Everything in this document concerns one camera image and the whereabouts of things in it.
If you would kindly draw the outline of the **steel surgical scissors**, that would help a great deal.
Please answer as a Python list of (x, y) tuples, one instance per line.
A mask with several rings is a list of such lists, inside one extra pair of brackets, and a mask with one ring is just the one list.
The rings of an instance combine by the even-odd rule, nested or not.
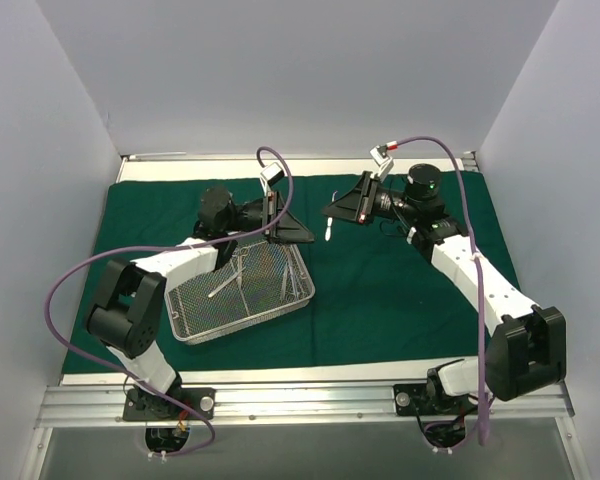
[(235, 282), (239, 288), (242, 287), (243, 283), (243, 272), (245, 269), (244, 258), (246, 257), (246, 253), (240, 249), (233, 255), (233, 264), (234, 267), (234, 276)]

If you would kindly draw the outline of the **metal mesh instrument tray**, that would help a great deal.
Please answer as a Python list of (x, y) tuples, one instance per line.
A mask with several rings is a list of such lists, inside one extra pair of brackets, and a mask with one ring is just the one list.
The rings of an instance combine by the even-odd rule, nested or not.
[[(197, 276), (166, 294), (176, 340), (187, 345), (215, 340), (303, 308), (313, 298), (315, 286), (296, 245), (252, 240), (242, 242), (234, 254), (240, 249), (246, 253), (241, 288), (232, 282), (213, 298), (207, 297), (234, 273), (232, 256), (220, 270)], [(293, 264), (301, 288), (301, 297), (295, 302), (280, 300), (288, 262)]]

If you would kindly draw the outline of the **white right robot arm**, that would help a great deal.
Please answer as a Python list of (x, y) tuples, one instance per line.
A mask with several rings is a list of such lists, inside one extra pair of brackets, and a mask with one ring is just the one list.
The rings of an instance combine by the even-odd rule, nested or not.
[(406, 242), (447, 277), (478, 312), (489, 335), (483, 356), (439, 365), (427, 374), (424, 400), (444, 413), (461, 396), (486, 390), (509, 401), (566, 377), (566, 320), (514, 287), (478, 250), (467, 228), (446, 209), (439, 194), (441, 171), (412, 166), (403, 190), (386, 188), (366, 171), (356, 185), (322, 210), (332, 219), (367, 225), (377, 217), (396, 220)]

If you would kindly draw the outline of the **green surgical drape cloth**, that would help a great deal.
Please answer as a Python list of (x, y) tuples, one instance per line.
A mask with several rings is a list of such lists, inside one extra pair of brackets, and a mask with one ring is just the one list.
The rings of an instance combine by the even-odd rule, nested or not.
[[(291, 212), (315, 235), (299, 250), (314, 282), (309, 304), (200, 345), (172, 335), (163, 310), (159, 346), (183, 371), (277, 369), (469, 356), (477, 353), (477, 313), (390, 225), (335, 220), (324, 241), (321, 209), (350, 190), (354, 175), (294, 174)], [(463, 172), (477, 245), (516, 288), (519, 282), (483, 175)], [(95, 253), (135, 245), (171, 246), (193, 230), (199, 200), (224, 185), (238, 203), (262, 193), (257, 179), (130, 182), (109, 188)]]

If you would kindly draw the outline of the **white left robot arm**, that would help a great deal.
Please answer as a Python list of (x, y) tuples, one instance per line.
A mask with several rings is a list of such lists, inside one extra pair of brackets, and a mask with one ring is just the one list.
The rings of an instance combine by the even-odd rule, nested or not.
[(157, 418), (174, 417), (182, 405), (182, 395), (174, 388), (179, 375), (157, 344), (166, 294), (223, 268), (239, 241), (250, 235), (281, 245), (315, 241), (278, 192), (237, 204), (229, 190), (219, 185), (202, 194), (193, 235), (174, 250), (106, 264), (85, 328), (148, 392), (146, 408)]

